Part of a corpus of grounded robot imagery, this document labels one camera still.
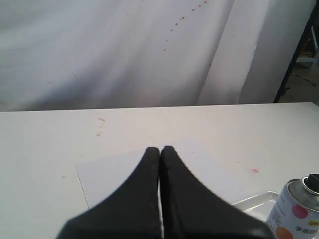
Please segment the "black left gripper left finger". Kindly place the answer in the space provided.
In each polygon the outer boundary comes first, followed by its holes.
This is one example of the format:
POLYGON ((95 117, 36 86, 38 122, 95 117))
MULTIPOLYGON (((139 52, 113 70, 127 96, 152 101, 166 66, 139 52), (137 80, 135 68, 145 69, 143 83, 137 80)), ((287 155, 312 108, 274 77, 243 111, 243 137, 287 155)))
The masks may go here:
POLYGON ((95 207, 66 222, 59 239, 158 239, 160 152, 148 147, 125 182, 95 207))

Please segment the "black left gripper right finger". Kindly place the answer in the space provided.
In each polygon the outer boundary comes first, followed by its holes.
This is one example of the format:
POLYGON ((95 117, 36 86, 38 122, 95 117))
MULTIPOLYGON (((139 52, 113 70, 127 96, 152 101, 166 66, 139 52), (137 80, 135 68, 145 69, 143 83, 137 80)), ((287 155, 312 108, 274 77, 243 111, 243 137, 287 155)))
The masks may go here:
POLYGON ((160 154, 160 200, 166 239, 270 239, 262 221, 206 188, 172 146, 160 154))

